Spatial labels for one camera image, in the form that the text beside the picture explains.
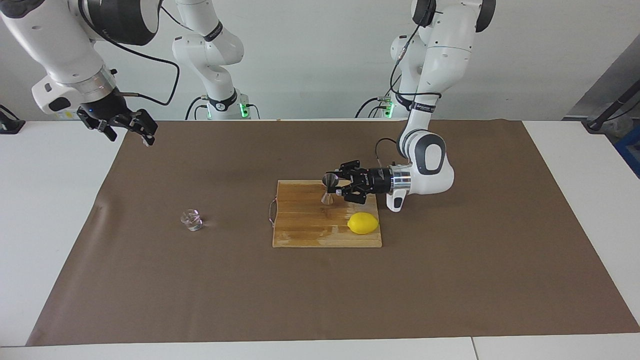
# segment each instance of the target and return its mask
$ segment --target brown tablecloth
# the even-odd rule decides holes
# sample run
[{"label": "brown tablecloth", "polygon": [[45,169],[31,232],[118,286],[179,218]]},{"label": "brown tablecloth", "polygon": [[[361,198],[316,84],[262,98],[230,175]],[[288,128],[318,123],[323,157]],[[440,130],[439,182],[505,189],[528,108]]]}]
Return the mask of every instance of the brown tablecloth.
[{"label": "brown tablecloth", "polygon": [[[454,186],[400,213],[380,197],[383,248],[271,247],[278,179],[375,166],[376,140],[403,125],[162,122],[151,148],[127,135],[28,345],[640,331],[519,122],[433,122]],[[188,208],[201,231],[180,223]]]}]

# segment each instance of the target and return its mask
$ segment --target shot glass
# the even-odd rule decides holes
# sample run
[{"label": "shot glass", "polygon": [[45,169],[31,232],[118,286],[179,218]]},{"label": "shot glass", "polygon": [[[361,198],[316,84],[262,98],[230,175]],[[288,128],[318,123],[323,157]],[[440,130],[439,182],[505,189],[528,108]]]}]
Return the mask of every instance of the shot glass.
[{"label": "shot glass", "polygon": [[202,227],[202,219],[196,209],[188,209],[182,213],[180,221],[189,229],[189,231],[198,231]]}]

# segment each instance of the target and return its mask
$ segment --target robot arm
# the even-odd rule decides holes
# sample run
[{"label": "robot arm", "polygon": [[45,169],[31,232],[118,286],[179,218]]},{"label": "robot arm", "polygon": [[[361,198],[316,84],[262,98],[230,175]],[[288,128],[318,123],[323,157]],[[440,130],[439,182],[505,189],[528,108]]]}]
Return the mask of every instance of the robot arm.
[{"label": "robot arm", "polygon": [[176,0],[184,25],[193,34],[173,42],[176,60],[193,70],[207,90],[212,119],[241,119],[248,116],[242,104],[245,95],[234,88],[224,65],[239,63],[244,56],[242,41],[224,28],[209,0]]},{"label": "robot arm", "polygon": [[[156,123],[145,110],[131,111],[127,107],[113,74],[93,48],[92,39],[96,39],[97,34],[87,32],[88,25],[78,14],[82,10],[94,26],[108,25],[99,27],[110,31],[116,41],[146,44],[157,31],[158,0],[140,1],[135,6],[132,2],[117,0],[111,3],[114,6],[103,8],[100,3],[99,0],[0,0],[0,12],[14,37],[47,71],[46,77],[32,88],[42,111],[54,113],[79,106],[78,114],[85,125],[105,133],[110,140],[116,138],[111,126],[117,126],[140,134],[147,145],[152,145]],[[136,12],[121,19],[119,9]],[[125,23],[138,18],[137,24]],[[133,31],[137,31],[137,35],[127,36]],[[65,46],[60,46],[60,39],[64,39]]]},{"label": "robot arm", "polygon": [[[447,158],[445,142],[428,131],[429,121],[442,92],[463,77],[475,33],[491,22],[495,0],[437,0],[437,6],[435,0],[413,0],[412,8],[426,52],[417,91],[408,93],[415,96],[409,119],[397,141],[400,155],[408,159],[409,164],[363,169],[359,161],[344,163],[333,173],[351,180],[351,184],[328,189],[347,201],[361,204],[367,193],[386,193],[387,207],[394,212],[402,209],[404,198],[409,194],[440,193],[453,185],[454,171]],[[408,42],[399,54],[402,56],[404,52],[404,57],[409,56],[410,46],[415,47],[415,43]],[[418,50],[412,50],[403,71],[415,69],[412,58]]]}]

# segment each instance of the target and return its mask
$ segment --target yellow lemon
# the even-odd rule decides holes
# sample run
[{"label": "yellow lemon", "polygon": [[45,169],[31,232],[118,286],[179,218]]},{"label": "yellow lemon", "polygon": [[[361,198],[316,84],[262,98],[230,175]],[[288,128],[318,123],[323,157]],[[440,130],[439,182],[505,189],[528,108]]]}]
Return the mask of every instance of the yellow lemon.
[{"label": "yellow lemon", "polygon": [[355,213],[349,218],[347,226],[354,233],[365,235],[378,228],[378,219],[370,213]]}]

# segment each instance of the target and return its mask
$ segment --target table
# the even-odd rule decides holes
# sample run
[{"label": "table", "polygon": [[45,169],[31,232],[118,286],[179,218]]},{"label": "table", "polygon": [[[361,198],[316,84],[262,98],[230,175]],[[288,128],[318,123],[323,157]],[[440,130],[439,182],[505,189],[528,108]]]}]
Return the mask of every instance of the table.
[{"label": "table", "polygon": [[[636,320],[640,319],[640,181],[604,136],[574,122],[526,122],[560,189]],[[32,122],[0,138],[0,359],[85,357],[294,359],[635,359],[640,334],[287,343],[20,348],[86,220],[119,142],[78,122]]]}]

